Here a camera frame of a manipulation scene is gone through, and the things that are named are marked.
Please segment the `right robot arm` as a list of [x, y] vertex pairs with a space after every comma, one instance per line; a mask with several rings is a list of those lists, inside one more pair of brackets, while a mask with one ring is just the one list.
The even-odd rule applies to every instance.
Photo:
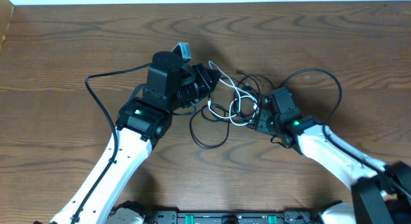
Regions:
[[259, 97], [255, 125], [257, 132], [325, 167], [350, 190], [352, 204], [330, 205], [317, 213], [319, 223], [410, 223], [409, 165], [371, 157], [320, 119], [304, 117], [284, 87]]

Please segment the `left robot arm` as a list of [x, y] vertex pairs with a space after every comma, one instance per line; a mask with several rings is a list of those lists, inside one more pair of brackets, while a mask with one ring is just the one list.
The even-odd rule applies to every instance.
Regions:
[[105, 151], [52, 223], [105, 223], [130, 177], [171, 126], [174, 111], [214, 91], [220, 71], [188, 62], [182, 53], [153, 55], [142, 95], [133, 92], [117, 120], [108, 120], [112, 136]]

